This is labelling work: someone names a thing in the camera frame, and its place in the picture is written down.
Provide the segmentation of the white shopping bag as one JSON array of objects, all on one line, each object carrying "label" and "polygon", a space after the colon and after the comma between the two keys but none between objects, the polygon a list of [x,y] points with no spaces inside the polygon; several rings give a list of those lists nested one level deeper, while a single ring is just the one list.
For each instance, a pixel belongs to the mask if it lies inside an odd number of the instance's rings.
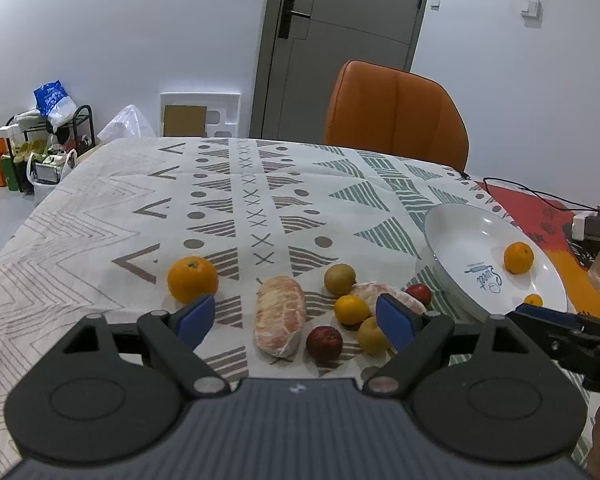
[{"label": "white shopping bag", "polygon": [[60,155],[48,155],[42,162],[38,161],[35,154],[29,156],[26,177],[33,186],[35,205],[42,203],[59,183],[71,174],[77,162],[76,150]]}]

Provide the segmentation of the white foam packaging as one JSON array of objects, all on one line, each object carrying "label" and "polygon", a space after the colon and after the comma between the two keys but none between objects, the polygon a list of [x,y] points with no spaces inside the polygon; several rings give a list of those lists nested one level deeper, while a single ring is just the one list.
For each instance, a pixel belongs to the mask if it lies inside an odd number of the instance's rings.
[{"label": "white foam packaging", "polygon": [[207,109],[207,138],[237,138],[239,133],[240,94],[222,92],[162,92],[160,112],[166,105],[198,105]]}]

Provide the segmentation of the green box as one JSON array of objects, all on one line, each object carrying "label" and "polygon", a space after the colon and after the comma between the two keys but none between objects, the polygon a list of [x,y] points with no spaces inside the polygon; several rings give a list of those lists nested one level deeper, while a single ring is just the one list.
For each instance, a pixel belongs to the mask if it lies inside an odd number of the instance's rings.
[{"label": "green box", "polygon": [[9,191],[19,192],[20,184],[17,177],[17,170],[12,158],[7,154],[1,156],[1,170]]}]

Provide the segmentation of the dark red plum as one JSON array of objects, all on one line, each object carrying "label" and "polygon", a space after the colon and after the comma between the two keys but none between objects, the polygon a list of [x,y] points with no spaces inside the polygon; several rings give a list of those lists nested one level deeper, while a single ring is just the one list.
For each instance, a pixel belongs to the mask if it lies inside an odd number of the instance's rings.
[{"label": "dark red plum", "polygon": [[307,335],[305,348],[317,362],[334,361],[342,352],[343,338],[332,326],[317,326]]}]

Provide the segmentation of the black metal rack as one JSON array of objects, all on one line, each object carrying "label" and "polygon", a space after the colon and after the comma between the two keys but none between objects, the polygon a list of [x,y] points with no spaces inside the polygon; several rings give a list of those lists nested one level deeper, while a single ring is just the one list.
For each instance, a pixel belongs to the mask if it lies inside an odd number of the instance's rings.
[{"label": "black metal rack", "polygon": [[[7,155],[12,158],[17,170],[20,184],[20,193],[32,193],[33,186],[26,182],[26,168],[24,159],[16,161],[23,144],[32,144],[34,141],[47,141],[53,133],[52,127],[42,116],[35,116],[32,112],[25,112],[18,116],[12,116],[6,124],[0,128],[1,136],[6,141]],[[83,155],[96,145],[93,109],[91,105],[82,104],[74,113],[71,120],[57,130],[59,141],[64,141],[68,150],[73,148],[76,154]]]}]

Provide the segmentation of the blue white bag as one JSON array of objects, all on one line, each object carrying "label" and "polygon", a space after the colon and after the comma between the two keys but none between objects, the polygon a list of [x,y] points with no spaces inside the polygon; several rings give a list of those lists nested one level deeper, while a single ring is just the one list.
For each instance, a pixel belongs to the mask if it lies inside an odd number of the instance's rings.
[{"label": "blue white bag", "polygon": [[36,109],[50,127],[57,131],[72,119],[78,109],[59,80],[48,82],[33,91]]}]

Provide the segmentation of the large orange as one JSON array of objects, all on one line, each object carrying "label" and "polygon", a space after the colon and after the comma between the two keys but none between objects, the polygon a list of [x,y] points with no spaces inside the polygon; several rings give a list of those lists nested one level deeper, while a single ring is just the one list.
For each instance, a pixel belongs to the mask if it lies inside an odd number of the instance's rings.
[{"label": "large orange", "polygon": [[171,266],[166,284],[175,300],[190,304],[201,295],[216,294],[219,274],[209,260],[197,256],[186,257]]}]

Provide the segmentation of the peeled pomelo segment large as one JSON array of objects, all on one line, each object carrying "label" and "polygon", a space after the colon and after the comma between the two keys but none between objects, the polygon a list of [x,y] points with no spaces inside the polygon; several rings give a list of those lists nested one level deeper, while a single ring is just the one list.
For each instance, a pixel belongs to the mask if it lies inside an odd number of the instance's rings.
[{"label": "peeled pomelo segment large", "polygon": [[254,341],[262,352],[286,359],[297,352],[306,322],[304,292],[293,278],[269,278],[257,292]]}]

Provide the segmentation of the orange in plate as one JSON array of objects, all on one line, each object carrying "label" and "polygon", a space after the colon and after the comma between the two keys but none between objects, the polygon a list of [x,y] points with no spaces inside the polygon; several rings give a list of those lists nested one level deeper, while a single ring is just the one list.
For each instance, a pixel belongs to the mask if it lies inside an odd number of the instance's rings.
[{"label": "orange in plate", "polygon": [[510,244],[504,252],[505,269],[513,275],[528,273],[533,268],[534,252],[530,245],[524,242],[514,242]]}]

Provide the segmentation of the red orange mat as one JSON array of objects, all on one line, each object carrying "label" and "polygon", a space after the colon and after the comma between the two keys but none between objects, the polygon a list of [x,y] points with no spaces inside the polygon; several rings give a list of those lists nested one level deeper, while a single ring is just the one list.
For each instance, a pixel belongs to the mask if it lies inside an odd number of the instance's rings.
[{"label": "red orange mat", "polygon": [[574,212],[558,200],[542,200],[512,184],[480,182],[478,185],[504,207],[513,222],[554,263],[573,308],[600,318],[600,293],[588,280],[589,252],[570,240]]}]

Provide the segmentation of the green-brown kiwi fruit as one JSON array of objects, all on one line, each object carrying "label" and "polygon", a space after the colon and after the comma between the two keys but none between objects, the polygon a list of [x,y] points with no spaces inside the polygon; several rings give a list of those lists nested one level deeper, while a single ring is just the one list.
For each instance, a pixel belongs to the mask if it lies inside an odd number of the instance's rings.
[{"label": "green-brown kiwi fruit", "polygon": [[345,263],[331,266],[324,276],[325,289],[335,297],[348,295],[355,284],[355,270]]}]

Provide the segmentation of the yellow-green round fruit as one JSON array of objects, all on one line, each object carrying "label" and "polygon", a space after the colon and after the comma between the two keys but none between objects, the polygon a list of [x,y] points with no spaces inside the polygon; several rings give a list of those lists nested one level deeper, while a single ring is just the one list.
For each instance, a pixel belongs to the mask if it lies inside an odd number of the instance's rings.
[{"label": "yellow-green round fruit", "polygon": [[390,341],[382,332],[377,318],[370,316],[366,318],[357,331],[359,347],[370,356],[379,356],[391,348]]}]

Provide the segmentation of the white plastic bag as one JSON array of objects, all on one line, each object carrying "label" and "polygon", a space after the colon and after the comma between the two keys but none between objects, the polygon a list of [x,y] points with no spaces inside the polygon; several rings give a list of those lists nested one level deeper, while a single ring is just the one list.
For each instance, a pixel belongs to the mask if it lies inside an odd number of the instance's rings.
[{"label": "white plastic bag", "polygon": [[117,139],[155,138],[155,130],[152,129],[146,117],[140,109],[130,104],[120,110],[97,134],[100,143],[109,143]]}]

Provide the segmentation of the small red apple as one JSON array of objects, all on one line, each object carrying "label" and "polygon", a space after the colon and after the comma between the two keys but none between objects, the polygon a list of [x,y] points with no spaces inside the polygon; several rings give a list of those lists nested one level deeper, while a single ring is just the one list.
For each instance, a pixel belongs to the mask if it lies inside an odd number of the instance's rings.
[{"label": "small red apple", "polygon": [[412,284],[406,287],[405,292],[411,297],[414,297],[422,306],[428,309],[432,301],[431,289],[426,284]]}]

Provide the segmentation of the small yellow orange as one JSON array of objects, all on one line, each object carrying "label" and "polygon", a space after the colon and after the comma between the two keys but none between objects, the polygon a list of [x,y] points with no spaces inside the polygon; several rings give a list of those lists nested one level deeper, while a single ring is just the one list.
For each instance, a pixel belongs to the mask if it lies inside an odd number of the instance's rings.
[{"label": "small yellow orange", "polygon": [[338,322],[345,326],[361,324],[369,318],[371,311],[362,298],[344,295],[338,298],[333,306]]}]

